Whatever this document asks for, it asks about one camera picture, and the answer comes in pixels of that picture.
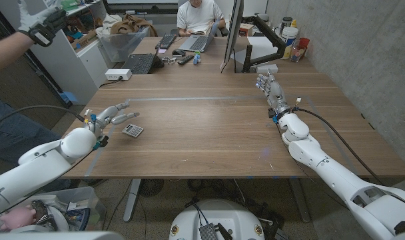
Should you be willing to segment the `operator hand white glove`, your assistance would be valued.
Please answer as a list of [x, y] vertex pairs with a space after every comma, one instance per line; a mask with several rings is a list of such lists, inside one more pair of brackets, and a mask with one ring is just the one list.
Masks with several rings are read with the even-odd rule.
[[36, 44], [48, 47], [56, 33], [67, 25], [67, 12], [56, 5], [30, 15], [25, 1], [17, 1], [20, 12], [18, 32], [30, 37]]

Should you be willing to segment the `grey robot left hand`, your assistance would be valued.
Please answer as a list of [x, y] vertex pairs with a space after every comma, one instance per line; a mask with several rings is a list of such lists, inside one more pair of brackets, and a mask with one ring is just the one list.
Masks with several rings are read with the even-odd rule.
[[98, 115], [91, 117], [91, 120], [88, 123], [85, 123], [83, 127], [93, 132], [95, 137], [99, 139], [104, 135], [103, 129], [107, 125], [118, 125], [125, 122], [127, 119], [138, 117], [140, 115], [139, 112], [117, 115], [122, 109], [126, 109], [128, 106], [129, 103], [126, 102], [107, 107]]

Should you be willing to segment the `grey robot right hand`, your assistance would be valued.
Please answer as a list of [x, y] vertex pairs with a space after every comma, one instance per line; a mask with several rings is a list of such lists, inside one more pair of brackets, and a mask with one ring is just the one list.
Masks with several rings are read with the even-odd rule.
[[286, 102], [285, 93], [274, 75], [268, 71], [268, 75], [259, 74], [256, 78], [256, 86], [264, 93], [270, 105], [268, 117], [277, 122], [282, 116], [290, 113], [290, 107]]

